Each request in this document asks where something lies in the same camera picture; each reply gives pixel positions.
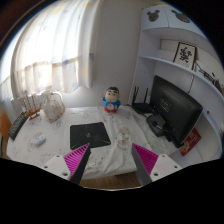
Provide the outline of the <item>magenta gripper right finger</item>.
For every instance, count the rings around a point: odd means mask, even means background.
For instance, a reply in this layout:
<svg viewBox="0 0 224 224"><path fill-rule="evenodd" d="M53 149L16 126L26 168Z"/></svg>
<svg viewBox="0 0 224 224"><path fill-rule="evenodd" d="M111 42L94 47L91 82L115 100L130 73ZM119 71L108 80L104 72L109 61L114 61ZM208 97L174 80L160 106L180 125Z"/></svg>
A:
<svg viewBox="0 0 224 224"><path fill-rule="evenodd" d="M131 153L137 167L137 177L143 186L181 170L166 154L157 155L137 144L132 144Z"/></svg>

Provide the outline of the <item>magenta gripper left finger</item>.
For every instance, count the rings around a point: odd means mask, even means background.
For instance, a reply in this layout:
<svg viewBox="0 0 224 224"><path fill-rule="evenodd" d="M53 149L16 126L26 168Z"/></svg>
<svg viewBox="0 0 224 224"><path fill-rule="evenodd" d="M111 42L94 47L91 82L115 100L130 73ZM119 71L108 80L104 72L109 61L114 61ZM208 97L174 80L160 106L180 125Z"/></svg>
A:
<svg viewBox="0 0 224 224"><path fill-rule="evenodd" d="M87 143L64 156L56 154L42 166L42 169L74 184L79 184L90 154L90 144Z"/></svg>

